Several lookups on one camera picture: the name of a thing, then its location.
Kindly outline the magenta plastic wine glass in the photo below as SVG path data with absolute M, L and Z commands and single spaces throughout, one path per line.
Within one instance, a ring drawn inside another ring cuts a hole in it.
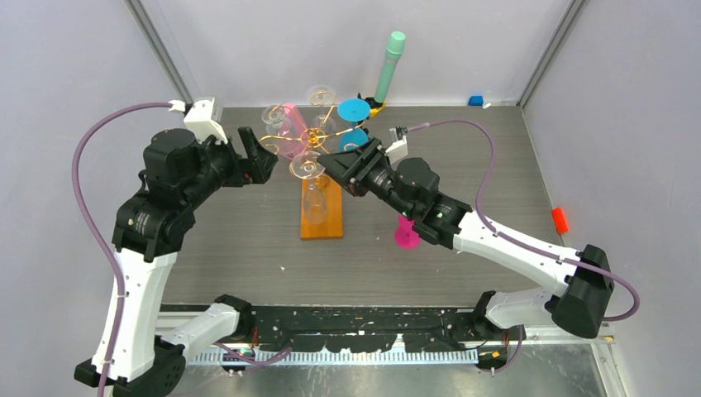
M 398 215 L 398 228 L 394 233 L 394 240 L 404 250 L 416 249 L 422 241 L 418 234 L 413 231 L 413 221 L 402 214 Z

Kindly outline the clear flute glass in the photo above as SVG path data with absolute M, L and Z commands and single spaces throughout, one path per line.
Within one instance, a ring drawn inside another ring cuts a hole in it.
M 303 189 L 302 210 L 304 219 L 311 224 L 320 224 L 327 219 L 327 201 L 319 187 L 325 168 L 317 162 L 316 151 L 303 151 L 296 155 L 289 166 L 293 176 L 307 183 Z

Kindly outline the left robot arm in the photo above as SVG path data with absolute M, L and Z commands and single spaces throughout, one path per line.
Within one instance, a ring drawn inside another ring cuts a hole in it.
M 244 153 L 229 141 L 199 140 L 186 129 L 157 133 L 145 148 L 140 189 L 118 210 L 111 253 L 120 266 L 106 328 L 95 355 L 74 370 L 76 381 L 109 385 L 115 396 L 166 396 L 187 361 L 229 337 L 244 342 L 254 332 L 250 303 L 228 294 L 196 318 L 163 335 L 155 330 L 169 273 L 194 226 L 195 211 L 222 187 L 267 182 L 277 164 L 249 127 L 240 127 Z

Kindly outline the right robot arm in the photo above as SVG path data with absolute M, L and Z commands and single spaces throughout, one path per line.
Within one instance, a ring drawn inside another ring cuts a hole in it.
M 317 161 L 349 194 L 372 193 L 410 220 L 423 241 L 481 256 L 537 283 L 517 293 L 483 293 L 471 319 L 477 336 L 489 340 L 515 326 L 552 324 L 576 337 L 598 336 L 614 289 L 603 249 L 551 245 L 481 217 L 440 192 L 440 177 L 424 159 L 391 166 L 376 138 Z

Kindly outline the light pink plastic glass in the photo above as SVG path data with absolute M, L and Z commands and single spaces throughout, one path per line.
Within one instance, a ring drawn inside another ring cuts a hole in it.
M 284 103 L 282 109 L 286 119 L 284 120 L 284 126 L 278 132 L 278 136 L 287 137 L 287 140 L 279 141 L 279 154 L 286 160 L 292 160 L 306 148 L 306 141 L 302 136 L 307 124 L 295 104 Z

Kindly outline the orange wooden rack base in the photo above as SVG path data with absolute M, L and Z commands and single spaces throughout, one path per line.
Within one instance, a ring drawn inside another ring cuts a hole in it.
M 326 175 L 303 181 L 299 236 L 303 241 L 344 237 L 342 189 Z

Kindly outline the blue plastic wine glass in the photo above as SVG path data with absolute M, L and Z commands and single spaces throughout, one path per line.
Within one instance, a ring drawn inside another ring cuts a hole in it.
M 361 98 L 351 98 L 343 101 L 337 108 L 339 117 L 352 124 L 349 132 L 340 135 L 339 151 L 350 151 L 363 146 L 368 140 L 368 134 L 360 126 L 370 116 L 370 105 Z

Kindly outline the clear glass back left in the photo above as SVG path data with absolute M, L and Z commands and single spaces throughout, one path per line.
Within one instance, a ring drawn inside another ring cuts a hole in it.
M 261 113 L 261 120 L 265 124 L 268 135 L 290 137 L 292 123 L 287 117 L 283 105 L 271 105 Z

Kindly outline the black yellow tripod stand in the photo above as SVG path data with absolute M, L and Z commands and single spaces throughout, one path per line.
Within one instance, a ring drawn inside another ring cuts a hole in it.
M 364 97 L 361 93 L 357 93 L 356 97 L 365 101 L 370 106 L 370 114 L 367 119 L 377 116 L 385 108 L 386 103 L 381 103 L 375 100 L 374 97 Z

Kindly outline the clear glass back centre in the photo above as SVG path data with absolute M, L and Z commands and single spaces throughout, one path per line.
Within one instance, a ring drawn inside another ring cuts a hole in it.
M 331 116 L 336 104 L 336 91 L 326 84 L 317 84 L 307 91 L 309 104 L 318 110 L 318 114 L 312 119 L 312 127 L 322 135 L 328 135 L 336 131 L 336 122 Z

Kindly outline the mint green cylinder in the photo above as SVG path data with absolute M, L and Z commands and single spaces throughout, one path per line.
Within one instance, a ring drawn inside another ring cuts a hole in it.
M 375 102 L 385 102 L 398 62 L 405 50 L 405 45 L 406 35 L 403 32 L 393 31 L 390 34 L 385 47 L 384 62 L 381 66 L 378 83 L 374 91 Z

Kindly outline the small blue block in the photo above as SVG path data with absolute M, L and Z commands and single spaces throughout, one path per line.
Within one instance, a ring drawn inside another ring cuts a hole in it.
M 483 107 L 484 106 L 484 97 L 481 95 L 470 96 L 468 99 L 468 105 L 471 107 Z

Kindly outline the small red block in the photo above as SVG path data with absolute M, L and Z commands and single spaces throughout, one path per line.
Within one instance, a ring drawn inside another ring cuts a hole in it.
M 569 231 L 569 224 L 567 222 L 565 211 L 563 208 L 553 208 L 551 211 L 551 216 L 556 232 L 559 235 L 564 235 Z

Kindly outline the black base frame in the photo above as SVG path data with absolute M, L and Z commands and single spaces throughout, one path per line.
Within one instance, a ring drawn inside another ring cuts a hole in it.
M 265 352 L 461 352 L 472 346 L 519 339 L 517 328 L 498 330 L 469 309 L 436 307 L 255 306 L 245 333 L 224 337 Z

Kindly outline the slotted metal rail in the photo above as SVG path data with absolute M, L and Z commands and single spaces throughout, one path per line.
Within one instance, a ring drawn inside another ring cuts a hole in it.
M 255 351 L 256 362 L 269 361 L 273 352 Z M 291 352 L 272 366 L 370 366 L 423 364 L 478 364 L 476 349 L 458 352 L 406 352 L 402 348 L 386 352 Z M 221 348 L 209 348 L 189 362 L 190 366 L 249 366 L 248 362 L 227 356 Z

